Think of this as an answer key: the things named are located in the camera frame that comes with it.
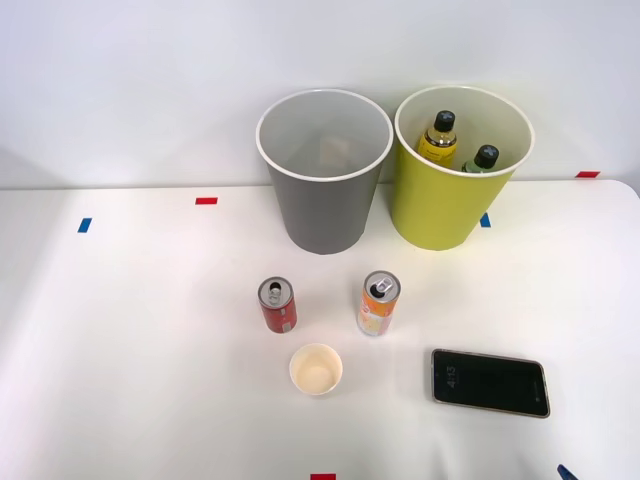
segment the yellow-green bin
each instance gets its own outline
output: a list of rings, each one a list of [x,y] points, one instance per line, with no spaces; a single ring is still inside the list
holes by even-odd
[[[418,155],[415,148],[440,110],[456,115],[458,148],[451,169]],[[396,163],[393,224],[410,243],[446,250],[464,242],[513,172],[533,148],[531,122],[513,103],[468,86],[426,88],[408,97],[396,112],[400,145]],[[480,146],[500,151],[494,171],[464,173]]]

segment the phone screen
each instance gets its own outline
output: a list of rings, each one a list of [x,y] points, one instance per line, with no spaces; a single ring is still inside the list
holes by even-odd
[[[549,416],[544,372],[537,362],[434,350],[433,396],[439,402]]]

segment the red can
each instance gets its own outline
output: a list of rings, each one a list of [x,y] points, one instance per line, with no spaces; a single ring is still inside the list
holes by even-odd
[[[293,288],[282,277],[267,278],[258,288],[258,300],[267,327],[276,333],[287,333],[298,322]]]

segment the gray bin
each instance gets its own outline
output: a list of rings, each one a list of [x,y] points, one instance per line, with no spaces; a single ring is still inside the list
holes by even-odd
[[[296,93],[264,113],[256,143],[296,245],[330,254],[358,241],[393,143],[378,105],[343,90]]]

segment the soda can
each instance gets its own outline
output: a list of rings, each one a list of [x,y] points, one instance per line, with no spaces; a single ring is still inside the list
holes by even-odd
[[[267,278],[258,288],[258,300],[267,327],[276,333],[287,333],[296,326],[296,304],[293,288],[282,277]]]
[[[370,273],[364,280],[358,326],[367,335],[383,335],[400,296],[400,281],[382,270]]]

